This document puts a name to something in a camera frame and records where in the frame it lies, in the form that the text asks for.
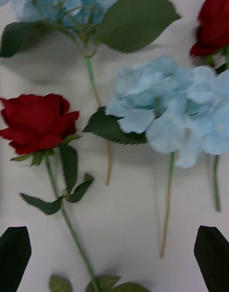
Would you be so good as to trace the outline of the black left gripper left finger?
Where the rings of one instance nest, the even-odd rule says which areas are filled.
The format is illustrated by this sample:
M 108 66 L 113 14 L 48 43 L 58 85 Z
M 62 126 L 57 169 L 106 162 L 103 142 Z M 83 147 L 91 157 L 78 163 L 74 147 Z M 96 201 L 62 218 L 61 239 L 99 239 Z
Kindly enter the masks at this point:
M 27 227 L 9 227 L 0 237 L 0 291 L 16 292 L 31 257 Z

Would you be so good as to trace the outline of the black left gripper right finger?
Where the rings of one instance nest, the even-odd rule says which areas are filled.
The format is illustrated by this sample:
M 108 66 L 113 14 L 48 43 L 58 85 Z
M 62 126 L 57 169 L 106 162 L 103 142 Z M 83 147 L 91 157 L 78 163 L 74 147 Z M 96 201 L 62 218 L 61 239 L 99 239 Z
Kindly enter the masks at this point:
M 194 256 L 208 291 L 228 292 L 229 242 L 216 227 L 199 227 Z

